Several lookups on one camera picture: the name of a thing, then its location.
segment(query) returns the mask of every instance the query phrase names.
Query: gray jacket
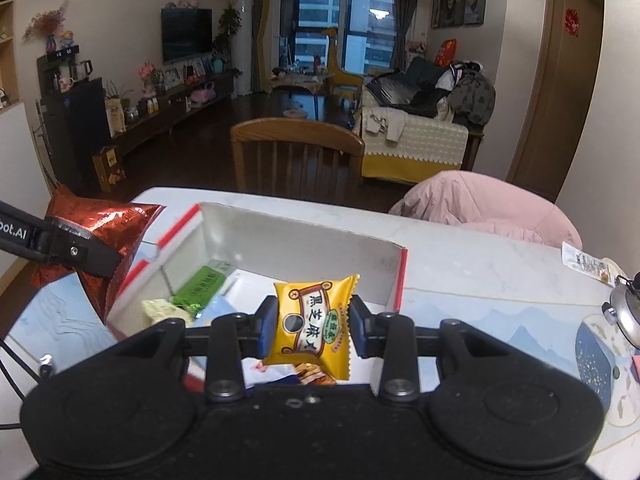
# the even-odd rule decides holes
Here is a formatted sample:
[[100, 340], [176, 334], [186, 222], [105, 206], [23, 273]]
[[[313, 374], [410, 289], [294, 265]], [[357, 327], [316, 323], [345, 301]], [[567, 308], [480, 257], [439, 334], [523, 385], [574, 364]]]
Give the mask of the gray jacket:
[[455, 113], [466, 114], [470, 122], [484, 126], [494, 112], [495, 88], [479, 72], [465, 70], [447, 101]]

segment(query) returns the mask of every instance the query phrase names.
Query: open box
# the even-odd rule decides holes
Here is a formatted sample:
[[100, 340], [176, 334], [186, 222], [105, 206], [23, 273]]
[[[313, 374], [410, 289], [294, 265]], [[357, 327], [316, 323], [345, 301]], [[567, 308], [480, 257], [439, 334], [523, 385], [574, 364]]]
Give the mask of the open box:
[[[387, 240], [280, 218], [237, 207], [200, 203], [140, 260], [122, 285], [106, 319], [117, 338], [149, 326], [142, 300], [169, 300], [211, 259], [239, 269], [226, 299], [240, 312], [254, 313], [274, 281], [322, 282], [359, 274], [356, 294], [373, 313], [399, 310], [407, 250]], [[357, 357], [351, 343], [350, 380], [377, 389], [380, 367]], [[191, 364], [188, 384], [204, 378]]]

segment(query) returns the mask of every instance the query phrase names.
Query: red foil snack bag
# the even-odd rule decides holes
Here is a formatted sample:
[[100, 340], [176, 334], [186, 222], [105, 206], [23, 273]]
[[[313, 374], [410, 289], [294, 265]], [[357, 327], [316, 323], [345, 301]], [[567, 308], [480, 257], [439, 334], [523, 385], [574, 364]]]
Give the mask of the red foil snack bag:
[[[113, 306], [146, 229], [162, 209], [164, 206], [161, 205], [80, 198], [65, 186], [58, 187], [53, 193], [47, 207], [47, 220], [53, 220], [66, 230], [80, 227], [122, 255], [122, 261], [111, 279], [98, 278], [78, 270], [82, 288], [102, 322]], [[40, 287], [72, 272], [74, 270], [70, 267], [61, 265], [38, 266], [31, 281], [34, 286]]]

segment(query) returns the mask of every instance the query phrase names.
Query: curtain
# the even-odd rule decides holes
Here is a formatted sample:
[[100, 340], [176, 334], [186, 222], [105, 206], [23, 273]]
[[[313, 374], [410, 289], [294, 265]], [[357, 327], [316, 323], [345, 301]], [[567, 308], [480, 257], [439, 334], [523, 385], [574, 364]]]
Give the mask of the curtain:
[[411, 20], [414, 18], [418, 0], [394, 0], [394, 19], [396, 20], [396, 40], [391, 55], [391, 66], [404, 70], [406, 55], [404, 53], [404, 38], [406, 37]]
[[260, 92], [266, 89], [267, 81], [264, 73], [264, 49], [262, 40], [264, 29], [269, 18], [271, 0], [254, 0], [252, 9], [252, 80], [251, 90]]

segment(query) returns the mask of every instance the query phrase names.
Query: wooden chair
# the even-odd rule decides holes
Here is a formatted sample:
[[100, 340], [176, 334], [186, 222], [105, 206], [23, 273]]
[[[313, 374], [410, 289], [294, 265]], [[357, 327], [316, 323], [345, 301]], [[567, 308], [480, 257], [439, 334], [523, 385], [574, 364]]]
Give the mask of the wooden chair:
[[360, 181], [364, 142], [334, 124], [255, 119], [231, 128], [231, 144], [243, 193], [344, 203]]

